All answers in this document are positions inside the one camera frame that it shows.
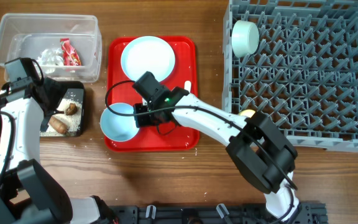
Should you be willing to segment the yellow plastic cup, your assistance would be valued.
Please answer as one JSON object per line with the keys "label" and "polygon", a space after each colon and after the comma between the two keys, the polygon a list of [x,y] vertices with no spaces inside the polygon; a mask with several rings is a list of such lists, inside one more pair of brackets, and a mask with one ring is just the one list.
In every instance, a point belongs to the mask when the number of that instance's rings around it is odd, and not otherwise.
{"label": "yellow plastic cup", "polygon": [[239,115],[240,116],[246,116],[248,118],[252,117],[255,114],[254,110],[242,110]]}

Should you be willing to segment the pile of white rice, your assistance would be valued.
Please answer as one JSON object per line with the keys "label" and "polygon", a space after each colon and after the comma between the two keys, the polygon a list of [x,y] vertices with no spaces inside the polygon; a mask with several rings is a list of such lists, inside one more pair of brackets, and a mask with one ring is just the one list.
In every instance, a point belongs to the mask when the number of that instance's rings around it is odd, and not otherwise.
{"label": "pile of white rice", "polygon": [[[67,116],[65,114],[65,110],[68,108],[70,103],[75,103],[78,110],[72,116]],[[59,134],[54,130],[48,123],[47,129],[45,131],[40,132],[41,137],[62,137],[62,136],[76,136],[77,132],[81,129],[81,116],[82,116],[82,107],[79,102],[75,102],[68,99],[62,99],[61,103],[59,104],[58,111],[62,111],[62,113],[53,115],[60,121],[63,121],[68,126],[68,131],[66,134]]]}

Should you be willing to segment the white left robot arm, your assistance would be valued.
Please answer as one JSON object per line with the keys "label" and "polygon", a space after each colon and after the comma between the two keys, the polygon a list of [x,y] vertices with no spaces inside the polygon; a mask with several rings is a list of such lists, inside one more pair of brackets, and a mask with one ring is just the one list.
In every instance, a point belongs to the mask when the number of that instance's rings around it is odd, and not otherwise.
{"label": "white left robot arm", "polygon": [[119,223],[97,196],[70,198],[40,164],[40,132],[65,96],[68,82],[43,75],[32,58],[5,63],[0,91],[0,223]]}

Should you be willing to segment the white plastic spoon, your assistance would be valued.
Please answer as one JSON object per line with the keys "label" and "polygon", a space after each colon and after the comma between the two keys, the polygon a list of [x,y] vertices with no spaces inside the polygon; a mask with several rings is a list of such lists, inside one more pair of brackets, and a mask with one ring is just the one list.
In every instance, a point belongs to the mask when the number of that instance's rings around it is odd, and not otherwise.
{"label": "white plastic spoon", "polygon": [[191,91],[191,86],[192,86],[192,84],[191,84],[191,82],[189,81],[189,80],[187,80],[186,82],[185,82],[185,84],[184,84],[184,89],[186,90],[186,91]]}

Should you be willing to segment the light blue small bowl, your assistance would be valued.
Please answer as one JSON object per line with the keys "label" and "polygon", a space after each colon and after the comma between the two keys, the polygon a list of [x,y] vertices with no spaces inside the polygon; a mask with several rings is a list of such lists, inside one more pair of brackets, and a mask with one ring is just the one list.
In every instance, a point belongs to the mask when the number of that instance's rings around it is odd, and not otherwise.
{"label": "light blue small bowl", "polygon": [[107,138],[117,142],[129,141],[139,132],[133,116],[120,116],[108,108],[101,115],[100,127]]}

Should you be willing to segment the red snack wrapper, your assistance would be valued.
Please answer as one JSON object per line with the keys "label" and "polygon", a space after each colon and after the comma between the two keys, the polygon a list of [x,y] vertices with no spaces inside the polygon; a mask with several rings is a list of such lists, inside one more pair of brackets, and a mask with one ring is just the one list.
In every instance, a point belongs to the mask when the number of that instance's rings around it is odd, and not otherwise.
{"label": "red snack wrapper", "polygon": [[69,38],[60,39],[63,51],[63,64],[65,66],[82,66],[76,49],[71,45]]}

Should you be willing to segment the green bowl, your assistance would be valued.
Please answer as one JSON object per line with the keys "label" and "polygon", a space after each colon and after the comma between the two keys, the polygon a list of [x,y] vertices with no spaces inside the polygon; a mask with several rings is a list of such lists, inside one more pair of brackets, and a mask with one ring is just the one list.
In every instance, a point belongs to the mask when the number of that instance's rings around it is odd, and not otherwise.
{"label": "green bowl", "polygon": [[237,21],[232,29],[232,50],[238,58],[254,54],[259,46],[257,25],[249,21]]}

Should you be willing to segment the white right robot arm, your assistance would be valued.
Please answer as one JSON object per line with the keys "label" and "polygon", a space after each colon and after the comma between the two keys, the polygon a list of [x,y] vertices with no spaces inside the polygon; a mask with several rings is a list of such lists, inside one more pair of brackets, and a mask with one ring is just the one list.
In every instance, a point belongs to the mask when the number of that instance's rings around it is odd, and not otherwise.
{"label": "white right robot arm", "polygon": [[243,178],[265,195],[266,209],[276,223],[295,215],[299,201],[292,176],[298,153],[267,115],[225,112],[184,88],[169,90],[150,72],[132,87],[147,102],[147,111],[137,116],[147,116],[153,124],[172,121],[217,140]]}

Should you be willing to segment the white tissue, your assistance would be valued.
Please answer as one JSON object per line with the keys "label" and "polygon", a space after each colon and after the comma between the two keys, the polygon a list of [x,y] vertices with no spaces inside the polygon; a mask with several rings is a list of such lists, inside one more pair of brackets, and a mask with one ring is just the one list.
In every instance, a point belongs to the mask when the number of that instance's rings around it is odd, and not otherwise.
{"label": "white tissue", "polygon": [[38,57],[37,62],[41,66],[47,66],[47,68],[43,68],[42,71],[45,74],[50,74],[56,70],[56,66],[64,66],[62,56],[62,49],[45,49],[41,53],[41,56]]}

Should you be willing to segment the light blue plate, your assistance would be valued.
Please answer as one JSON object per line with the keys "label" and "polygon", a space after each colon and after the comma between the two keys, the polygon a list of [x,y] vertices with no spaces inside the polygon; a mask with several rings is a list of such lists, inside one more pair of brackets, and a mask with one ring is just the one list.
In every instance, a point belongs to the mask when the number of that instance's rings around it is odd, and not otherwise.
{"label": "light blue plate", "polygon": [[137,81],[145,72],[161,82],[175,67],[175,53],[168,42],[155,36],[130,41],[121,54],[121,68],[130,80]]}

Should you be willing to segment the brown food scrap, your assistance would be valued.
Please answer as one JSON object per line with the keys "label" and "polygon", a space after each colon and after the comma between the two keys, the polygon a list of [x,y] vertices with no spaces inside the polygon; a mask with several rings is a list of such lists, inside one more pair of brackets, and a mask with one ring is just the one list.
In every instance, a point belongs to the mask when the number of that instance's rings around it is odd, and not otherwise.
{"label": "brown food scrap", "polygon": [[72,116],[77,112],[78,108],[75,103],[70,103],[68,108],[65,110],[67,116]]}

